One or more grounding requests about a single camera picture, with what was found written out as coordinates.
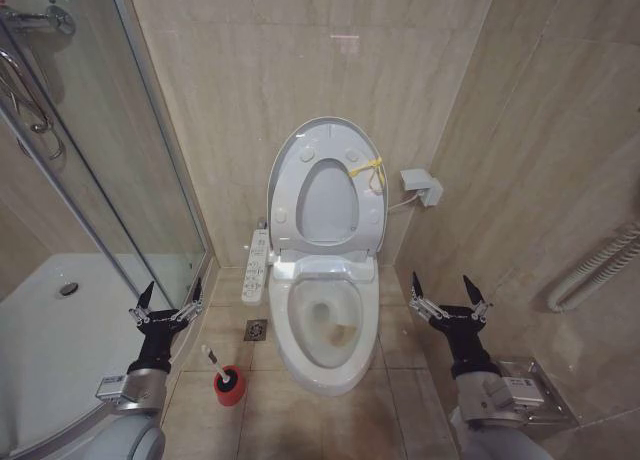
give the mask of tiled floor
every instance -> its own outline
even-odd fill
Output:
[[[164,419],[164,458],[458,458],[393,268],[380,270],[379,340],[371,368],[355,389],[335,398],[307,392],[291,379],[271,331],[264,342],[243,341],[246,320],[268,318],[269,311],[241,304],[242,278],[241,269],[220,271]],[[239,404],[218,404],[202,343],[244,371],[247,393]]]

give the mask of bidet control panel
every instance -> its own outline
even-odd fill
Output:
[[[269,230],[258,228],[253,231],[249,260],[242,285],[242,302],[257,306],[262,303],[262,291],[267,276],[269,257]]]

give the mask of floor drain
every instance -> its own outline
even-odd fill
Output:
[[[63,297],[68,297],[69,295],[73,295],[74,293],[76,293],[78,291],[78,288],[79,288],[79,285],[76,282],[71,282],[71,283],[67,283],[66,285],[63,285],[62,288],[58,290],[58,292]]]
[[[244,330],[245,342],[262,342],[267,338],[267,319],[247,320]]]

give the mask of toilet brush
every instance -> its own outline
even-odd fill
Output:
[[[218,372],[213,380],[213,389],[218,396],[218,402],[225,407],[235,405],[242,399],[247,388],[247,383],[240,373],[240,369],[235,365],[221,367],[213,351],[207,345],[202,345],[201,350],[209,357]]]

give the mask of toilet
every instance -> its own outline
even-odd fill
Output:
[[[329,117],[298,128],[271,170],[272,332],[293,378],[318,394],[348,392],[371,362],[385,179],[366,134]]]

